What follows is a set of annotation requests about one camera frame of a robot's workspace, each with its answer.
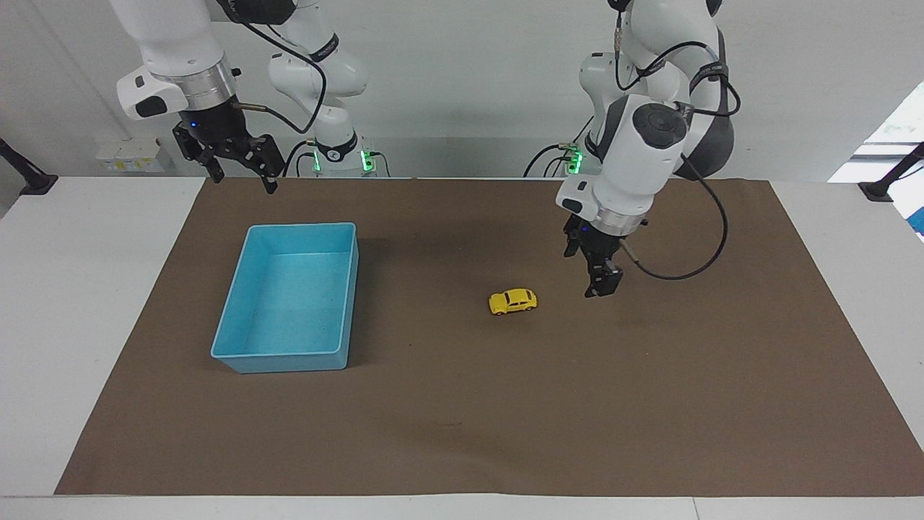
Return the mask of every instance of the white wall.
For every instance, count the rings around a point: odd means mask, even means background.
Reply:
[[[347,102],[398,175],[519,175],[534,150],[570,139],[590,115],[578,67],[613,38],[603,0],[329,0],[324,8],[371,69],[369,90]],[[55,173],[98,174],[92,143],[124,127],[161,137],[179,174],[203,174],[176,152],[175,118],[136,123],[119,113],[116,81],[140,55],[106,0],[4,0],[0,9],[0,135],[23,154]],[[40,16],[23,20],[20,11]],[[745,108],[723,174],[828,179],[924,80],[912,67],[924,55],[922,14],[917,0],[726,2],[718,22]],[[241,99],[302,121],[266,79],[274,49],[233,24],[215,28],[244,69]],[[49,52],[54,42],[64,50]],[[76,71],[60,73],[68,60]],[[75,87],[80,74],[84,88]],[[285,149],[295,141],[265,115],[249,120]]]

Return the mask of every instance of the black clamp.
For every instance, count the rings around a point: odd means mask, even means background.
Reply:
[[[273,194],[278,187],[276,178],[282,173],[286,162],[279,153],[276,141],[272,135],[264,134],[260,137],[234,137],[222,142],[208,142],[203,147],[186,127],[186,123],[179,122],[173,129],[176,144],[180,152],[188,161],[196,161],[209,172],[212,182],[219,183],[225,178],[225,172],[216,157],[232,159],[243,167],[253,171],[263,183],[267,193]]]
[[[572,215],[563,229],[568,239],[565,258],[574,256],[578,249],[587,259],[590,285],[585,298],[609,296],[616,292],[625,271],[613,264],[613,255],[619,251],[619,237],[596,230],[587,220]]]

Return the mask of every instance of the black cable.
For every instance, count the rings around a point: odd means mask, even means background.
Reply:
[[[619,13],[619,15],[616,17],[616,28],[621,29],[622,26],[623,26],[623,14]],[[673,47],[667,49],[666,51],[658,55],[658,57],[656,57],[654,61],[652,61],[647,67],[639,71],[637,77],[625,87],[623,86],[622,80],[620,80],[619,78],[619,53],[616,52],[615,53],[616,86],[619,87],[619,90],[625,92],[631,89],[632,87],[638,85],[638,83],[642,80],[642,78],[645,78],[646,76],[651,74],[652,70],[655,67],[657,67],[658,64],[661,63],[662,60],[668,57],[672,52],[678,51],[684,47],[700,47],[707,51],[709,49],[709,46],[703,42],[692,42],[691,41],[691,42],[678,43],[677,45],[674,45]],[[738,111],[741,110],[741,96],[738,95],[737,90],[735,90],[735,86],[732,85],[732,83],[728,81],[728,79],[725,76],[723,76],[723,79],[722,79],[722,86],[728,89],[728,92],[730,92],[734,96],[735,101],[736,101],[735,110],[732,110],[730,112],[716,112],[716,111],[711,111],[711,110],[695,109],[693,110],[693,112],[695,114],[702,114],[704,116],[715,116],[717,118],[730,118],[731,116],[737,114]]]
[[[389,178],[392,176],[392,169],[388,167],[388,157],[385,156],[382,152],[369,152],[369,157],[381,157],[385,162],[385,175]]]
[[[722,78],[721,82],[723,88],[728,89],[728,92],[731,93],[735,98],[735,110],[731,110],[729,112],[717,112],[713,110],[700,110],[695,108],[693,110],[694,114],[702,114],[703,116],[716,116],[717,118],[730,118],[741,110],[741,96],[738,95],[738,91],[735,90],[735,86],[732,85],[732,83],[725,76],[720,77]]]
[[[303,157],[314,157],[314,152],[305,152],[295,160],[295,176],[299,178],[301,177],[301,159]]]
[[[269,42],[271,45],[273,45],[273,46],[275,46],[275,47],[278,47],[278,48],[280,48],[280,49],[286,51],[286,52],[289,53],[290,55],[292,55],[292,56],[294,56],[294,57],[296,57],[296,58],[298,58],[298,59],[304,61],[305,63],[307,63],[308,65],[310,65],[311,67],[313,67],[315,70],[317,70],[317,71],[318,71],[318,74],[321,74],[321,94],[318,96],[318,104],[314,107],[314,112],[311,113],[311,118],[308,120],[308,124],[305,125],[305,128],[304,128],[304,129],[300,129],[300,128],[298,128],[298,127],[295,127],[294,125],[291,125],[291,126],[293,126],[293,128],[294,128],[298,133],[306,133],[306,132],[308,132],[308,130],[310,130],[311,126],[314,125],[314,121],[318,118],[318,114],[321,113],[321,107],[322,107],[323,104],[324,104],[324,96],[327,95],[327,75],[324,74],[324,71],[323,71],[323,69],[321,69],[321,66],[319,66],[317,63],[314,63],[314,61],[311,60],[310,58],[308,58],[307,56],[304,56],[304,55],[302,55],[300,52],[298,52],[298,51],[296,51],[296,50],[294,50],[294,49],[291,49],[291,48],[289,48],[289,47],[287,47],[287,46],[285,46],[285,45],[283,45],[283,44],[277,42],[277,41],[274,40],[273,38],[270,38],[270,37],[267,36],[266,34],[263,34],[262,31],[258,31],[257,28],[253,27],[253,26],[250,25],[249,23],[243,23],[243,24],[241,24],[241,25],[243,25],[244,27],[248,28],[248,29],[250,30],[250,32],[253,32],[253,33],[256,34],[257,36],[260,36],[263,40]]]
[[[533,157],[531,161],[529,161],[529,166],[527,166],[527,167],[526,167],[526,171],[523,172],[523,179],[525,179],[526,177],[529,177],[529,171],[532,169],[533,165],[536,164],[536,161],[538,161],[540,157],[542,157],[543,155],[545,155],[545,154],[551,152],[552,150],[557,150],[557,149],[558,149],[558,145],[557,145],[557,144],[550,144],[550,145],[546,146],[545,148],[542,148],[542,149],[539,151],[539,153],[536,154],[536,156]]]
[[[622,13],[620,13],[618,18],[616,18],[616,27],[622,28],[622,25],[623,25],[623,15]],[[707,50],[709,49],[709,46],[703,42],[690,41],[690,42],[678,43],[677,45],[674,45],[673,47],[660,53],[658,57],[654,58],[654,61],[649,63],[647,67],[638,71],[637,77],[625,87],[623,86],[622,81],[619,79],[619,53],[618,52],[615,53],[615,63],[614,64],[615,64],[615,69],[616,69],[616,86],[619,87],[619,90],[623,92],[631,89],[632,87],[638,85],[638,83],[642,80],[642,78],[645,78],[646,76],[650,75],[652,71],[656,67],[658,67],[658,64],[660,64],[666,57],[670,56],[673,52],[679,51],[680,49],[683,49],[685,47],[699,47],[701,49],[707,49]]]
[[[590,116],[590,119],[588,119],[587,122],[584,123],[584,127],[580,129],[580,132],[578,132],[575,138],[571,140],[572,144],[578,143],[580,136],[584,135],[584,131],[587,130],[591,122],[593,122],[593,116]],[[562,167],[562,164],[564,164],[564,160],[567,159],[567,157],[568,157],[568,152],[565,151],[561,156],[562,161],[559,161],[558,166],[555,167],[555,172],[552,174],[553,178],[558,177],[558,170]]]
[[[719,259],[719,256],[722,255],[722,251],[725,250],[725,244],[728,242],[728,215],[725,213],[725,207],[722,205],[722,201],[719,200],[719,196],[715,194],[715,192],[712,190],[712,187],[706,182],[706,180],[702,177],[702,175],[699,174],[699,171],[696,169],[696,167],[693,166],[693,163],[690,162],[687,156],[686,155],[680,155],[680,156],[683,158],[687,166],[689,166],[689,168],[693,170],[694,175],[696,175],[697,180],[699,180],[699,183],[702,184],[702,187],[705,188],[707,192],[709,192],[709,196],[712,197],[712,200],[715,201],[716,207],[719,208],[719,215],[722,216],[722,240],[719,242],[719,247],[716,248],[715,254],[712,255],[712,258],[709,259],[709,262],[706,262],[706,264],[700,267],[699,269],[691,273],[687,273],[685,275],[681,275],[678,277],[671,277],[671,276],[659,275],[657,273],[654,273],[648,270],[645,266],[641,264],[641,261],[639,261],[638,258],[635,256],[635,253],[633,253],[632,250],[628,248],[628,245],[626,244],[625,239],[620,239],[620,243],[622,243],[624,249],[626,249],[626,254],[628,254],[629,257],[632,258],[632,261],[635,263],[636,266],[638,266],[639,269],[641,269],[643,273],[645,273],[646,275],[652,278],[663,279],[663,280],[668,280],[668,281],[691,279],[697,276],[698,274],[702,273],[706,269],[712,267],[712,264],[714,264],[715,261]]]
[[[288,125],[288,127],[289,127],[290,129],[292,129],[292,130],[294,130],[294,131],[296,131],[296,132],[298,132],[298,133],[305,133],[306,131],[308,131],[307,128],[306,128],[306,129],[300,129],[300,128],[299,128],[298,126],[296,126],[296,124],[293,123],[289,118],[287,118],[286,116],[283,116],[283,115],[280,114],[279,112],[276,112],[275,110],[271,109],[269,106],[266,106],[266,105],[254,105],[254,104],[251,104],[251,103],[237,103],[237,104],[235,104],[235,107],[236,107],[236,108],[240,108],[241,110],[249,110],[249,111],[251,111],[251,112],[265,112],[265,113],[267,113],[267,114],[269,114],[269,115],[271,115],[271,116],[273,116],[273,117],[275,117],[275,118],[277,118],[277,119],[280,119],[282,122],[284,122],[286,125]]]
[[[292,150],[289,152],[289,157],[286,159],[286,165],[283,167],[283,173],[281,177],[285,177],[286,174],[288,173],[288,167],[290,164],[292,164],[292,157],[295,157],[295,152],[297,152],[298,149],[301,148],[302,146],[306,146],[306,145],[308,145],[307,141],[300,141],[298,142],[298,144],[292,147]]]
[[[545,179],[546,177],[548,177],[548,175],[549,175],[549,168],[552,167],[552,165],[555,164],[555,162],[558,163],[558,166],[561,166],[562,163],[565,162],[565,158],[564,158],[564,157],[553,157],[552,160],[549,161],[549,164],[545,165],[545,171],[542,172],[542,178],[543,178],[543,179]]]
[[[379,155],[382,156],[382,161],[385,162],[385,175],[387,175],[390,179],[392,177],[392,169],[388,167],[388,157],[386,157],[382,152],[379,152]]]
[[[276,35],[277,38],[281,38],[283,40],[286,39],[286,37],[280,34],[279,31],[277,31],[272,25],[267,25],[266,29],[269,29],[271,33]]]

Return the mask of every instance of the yellow toy car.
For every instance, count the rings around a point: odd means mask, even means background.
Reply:
[[[517,311],[531,311],[539,306],[536,293],[529,289],[511,289],[510,291],[492,294],[488,299],[491,314],[503,316]]]

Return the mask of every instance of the green led light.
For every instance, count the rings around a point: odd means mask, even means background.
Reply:
[[[375,169],[375,161],[369,158],[369,154],[367,154],[365,150],[360,150],[359,154],[362,156],[363,171],[373,171]]]
[[[568,173],[577,174],[580,172],[580,165],[584,162],[584,153],[579,151],[574,151],[574,154],[571,155],[571,162],[568,164]]]

